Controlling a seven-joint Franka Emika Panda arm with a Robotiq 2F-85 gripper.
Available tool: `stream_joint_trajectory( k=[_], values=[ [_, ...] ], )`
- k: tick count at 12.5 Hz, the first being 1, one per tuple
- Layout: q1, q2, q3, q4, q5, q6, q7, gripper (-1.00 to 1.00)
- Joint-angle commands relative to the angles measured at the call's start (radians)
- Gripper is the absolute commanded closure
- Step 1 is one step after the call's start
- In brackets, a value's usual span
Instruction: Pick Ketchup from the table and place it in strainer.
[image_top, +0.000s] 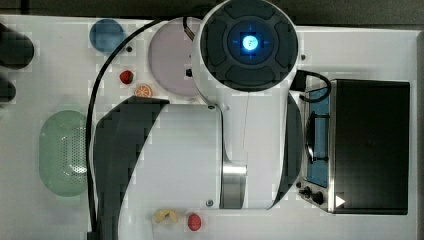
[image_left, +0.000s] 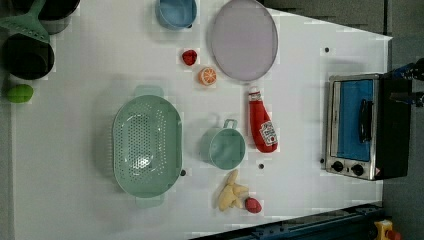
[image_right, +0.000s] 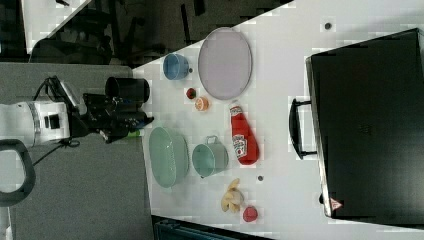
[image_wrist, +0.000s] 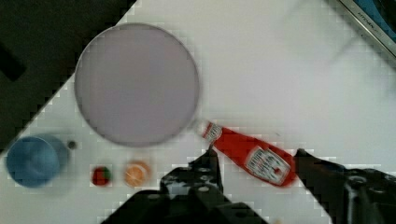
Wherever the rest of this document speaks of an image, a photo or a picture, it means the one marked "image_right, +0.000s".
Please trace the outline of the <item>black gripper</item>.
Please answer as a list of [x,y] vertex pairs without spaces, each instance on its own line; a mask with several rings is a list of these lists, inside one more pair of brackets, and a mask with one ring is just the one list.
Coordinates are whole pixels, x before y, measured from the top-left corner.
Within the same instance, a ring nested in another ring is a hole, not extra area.
[[112,143],[154,121],[154,117],[140,109],[139,103],[129,100],[89,93],[85,93],[82,100],[85,113],[74,108],[69,118],[72,138],[97,133],[106,143]]

